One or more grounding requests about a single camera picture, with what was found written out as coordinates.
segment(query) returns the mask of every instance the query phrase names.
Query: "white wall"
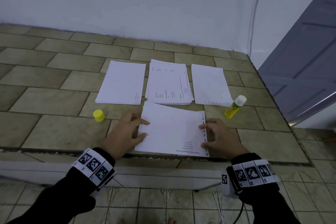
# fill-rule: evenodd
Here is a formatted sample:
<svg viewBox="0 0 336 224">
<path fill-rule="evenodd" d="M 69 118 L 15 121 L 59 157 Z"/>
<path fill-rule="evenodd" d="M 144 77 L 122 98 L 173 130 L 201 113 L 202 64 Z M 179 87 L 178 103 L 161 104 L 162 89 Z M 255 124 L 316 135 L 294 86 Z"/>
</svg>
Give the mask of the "white wall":
<svg viewBox="0 0 336 224">
<path fill-rule="evenodd" d="M 295 128 L 318 128 L 318 129 L 333 129 L 336 128 L 336 103 L 314 114 Z"/>
<path fill-rule="evenodd" d="M 312 0 L 260 0 L 259 68 Z M 0 0 L 0 22 L 247 52 L 255 0 Z"/>
</svg>

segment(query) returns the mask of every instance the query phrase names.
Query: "white cable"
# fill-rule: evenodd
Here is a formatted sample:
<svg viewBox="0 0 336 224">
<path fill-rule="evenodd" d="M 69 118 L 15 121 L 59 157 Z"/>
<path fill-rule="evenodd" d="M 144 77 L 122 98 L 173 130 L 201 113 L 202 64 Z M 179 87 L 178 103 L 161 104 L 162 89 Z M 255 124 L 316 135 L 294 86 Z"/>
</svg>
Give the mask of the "white cable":
<svg viewBox="0 0 336 224">
<path fill-rule="evenodd" d="M 222 221 L 222 224 L 226 224 L 226 219 L 225 219 L 225 217 L 221 213 L 221 208 L 219 206 L 219 200 L 217 200 L 216 193 L 217 192 L 212 192 L 212 195 L 213 195 L 213 197 L 215 198 L 215 201 L 216 201 L 216 206 L 217 206 L 217 209 L 218 209 L 219 217 L 220 217 L 220 219 Z"/>
<path fill-rule="evenodd" d="M 259 0 L 256 0 L 256 1 L 255 1 L 254 10 L 253 10 L 253 16 L 252 16 L 252 26 L 251 26 L 250 46 L 249 46 L 249 50 L 248 50 L 248 56 L 249 56 L 250 59 L 251 59 L 251 52 L 252 52 L 252 40 L 253 40 L 253 31 L 254 31 L 254 19 L 255 19 L 255 13 L 256 13 L 256 10 L 257 10 L 258 2 L 259 2 Z"/>
</svg>

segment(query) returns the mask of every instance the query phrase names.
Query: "tiled floor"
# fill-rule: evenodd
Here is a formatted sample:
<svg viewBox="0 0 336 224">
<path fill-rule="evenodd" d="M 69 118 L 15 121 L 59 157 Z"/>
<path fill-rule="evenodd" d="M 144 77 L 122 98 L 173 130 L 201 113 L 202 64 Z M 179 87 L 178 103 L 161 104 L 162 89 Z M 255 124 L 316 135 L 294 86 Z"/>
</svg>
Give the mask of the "tiled floor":
<svg viewBox="0 0 336 224">
<path fill-rule="evenodd" d="M 223 119 L 263 158 L 308 163 L 243 53 L 6 24 L 0 24 L 0 147 L 65 151 L 94 147 L 112 120 L 130 108 L 140 108 L 95 103 L 110 60 L 144 63 L 148 77 L 151 58 L 186 64 L 190 81 L 192 63 L 223 68 L 232 98 L 247 97 L 232 119 L 223 116 L 227 107 L 195 103 L 174 107 L 204 110 L 206 117 Z M 104 122 L 93 119 L 96 109 L 104 111 Z"/>
<path fill-rule="evenodd" d="M 336 217 L 336 181 L 325 183 L 303 167 L 300 172 L 281 176 L 280 192 L 302 224 L 331 224 Z M 307 178 L 308 173 L 315 177 Z M 36 200 L 43 187 L 23 182 L 0 183 L 0 224 L 23 214 Z M 181 224 L 219 224 L 213 190 L 195 193 L 191 190 L 160 190 L 139 188 L 104 188 L 96 196 L 96 207 L 79 214 L 73 224 L 116 224 L 121 218 L 126 224 L 166 224 L 169 218 Z M 241 208 L 241 201 L 218 197 L 222 215 L 232 223 Z M 253 212 L 246 205 L 239 221 L 252 224 Z"/>
</svg>

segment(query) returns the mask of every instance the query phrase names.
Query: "stack of paper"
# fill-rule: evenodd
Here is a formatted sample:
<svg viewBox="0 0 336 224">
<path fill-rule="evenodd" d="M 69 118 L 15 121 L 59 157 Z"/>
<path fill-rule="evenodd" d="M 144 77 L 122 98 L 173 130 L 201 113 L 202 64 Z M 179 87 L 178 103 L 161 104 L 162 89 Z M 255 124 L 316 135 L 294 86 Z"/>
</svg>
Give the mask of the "stack of paper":
<svg viewBox="0 0 336 224">
<path fill-rule="evenodd" d="M 194 112 L 164 105 L 145 102 L 142 119 L 149 125 L 140 125 L 138 134 L 147 133 L 136 151 L 209 157 L 209 152 L 201 148 L 207 141 L 204 111 Z"/>
<path fill-rule="evenodd" d="M 186 65 L 152 59 L 145 98 L 157 104 L 190 104 L 194 98 Z"/>
<path fill-rule="evenodd" d="M 146 64 L 111 61 L 96 103 L 141 104 Z"/>
<path fill-rule="evenodd" d="M 223 69 L 192 64 L 191 74 L 196 104 L 220 106 L 232 104 Z"/>
</svg>

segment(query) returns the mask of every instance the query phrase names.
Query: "yellow cap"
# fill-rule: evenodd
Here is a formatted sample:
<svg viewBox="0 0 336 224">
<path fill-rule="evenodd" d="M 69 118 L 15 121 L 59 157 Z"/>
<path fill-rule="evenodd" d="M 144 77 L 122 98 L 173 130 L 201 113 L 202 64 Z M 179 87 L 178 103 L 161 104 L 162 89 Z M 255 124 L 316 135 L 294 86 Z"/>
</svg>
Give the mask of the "yellow cap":
<svg viewBox="0 0 336 224">
<path fill-rule="evenodd" d="M 95 110 L 93 112 L 93 116 L 94 116 L 95 120 L 98 121 L 98 122 L 101 122 L 105 119 L 105 115 L 104 115 L 102 110 Z"/>
</svg>

